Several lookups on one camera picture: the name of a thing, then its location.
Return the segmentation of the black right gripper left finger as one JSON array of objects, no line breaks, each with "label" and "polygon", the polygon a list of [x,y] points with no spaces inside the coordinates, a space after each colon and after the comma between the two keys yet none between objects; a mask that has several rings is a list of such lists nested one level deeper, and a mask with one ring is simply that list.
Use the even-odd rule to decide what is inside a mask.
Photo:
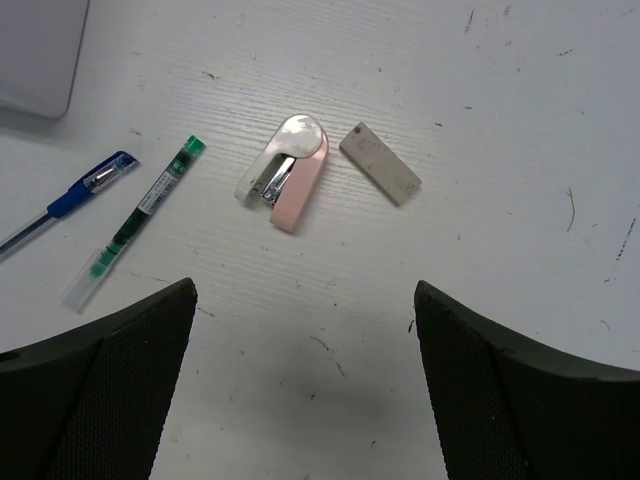
[{"label": "black right gripper left finger", "polygon": [[1,355],[4,479],[147,479],[196,309],[184,278]]}]

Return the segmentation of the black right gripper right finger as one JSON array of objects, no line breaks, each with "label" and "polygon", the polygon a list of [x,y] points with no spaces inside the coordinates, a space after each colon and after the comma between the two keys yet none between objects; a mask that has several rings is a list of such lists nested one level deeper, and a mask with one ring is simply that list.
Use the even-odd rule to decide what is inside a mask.
[{"label": "black right gripper right finger", "polygon": [[638,371],[549,347],[424,280],[414,307],[449,478],[638,478]]}]

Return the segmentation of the green gel pen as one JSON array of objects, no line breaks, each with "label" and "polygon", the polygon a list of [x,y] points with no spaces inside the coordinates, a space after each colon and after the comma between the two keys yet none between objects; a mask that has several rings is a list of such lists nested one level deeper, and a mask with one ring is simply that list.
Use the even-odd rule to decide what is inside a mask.
[{"label": "green gel pen", "polygon": [[127,246],[183,178],[189,166],[205,151],[205,143],[190,136],[162,174],[140,200],[106,246],[97,250],[62,296],[62,305],[81,313],[88,301],[109,275]]}]

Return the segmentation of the blue ballpoint pen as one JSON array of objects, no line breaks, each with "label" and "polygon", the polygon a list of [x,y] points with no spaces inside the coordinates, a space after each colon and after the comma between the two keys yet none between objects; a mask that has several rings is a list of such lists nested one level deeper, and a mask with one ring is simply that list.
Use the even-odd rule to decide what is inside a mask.
[{"label": "blue ballpoint pen", "polygon": [[103,160],[51,202],[42,213],[4,239],[1,242],[1,261],[24,248],[138,165],[138,160],[125,151],[117,151]]}]

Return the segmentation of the grey white eraser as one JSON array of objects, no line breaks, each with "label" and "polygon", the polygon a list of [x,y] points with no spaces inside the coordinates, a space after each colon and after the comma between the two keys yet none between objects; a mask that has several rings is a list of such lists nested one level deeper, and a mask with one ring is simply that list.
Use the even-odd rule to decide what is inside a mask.
[{"label": "grey white eraser", "polygon": [[341,152],[396,206],[416,192],[421,179],[364,123],[340,142]]}]

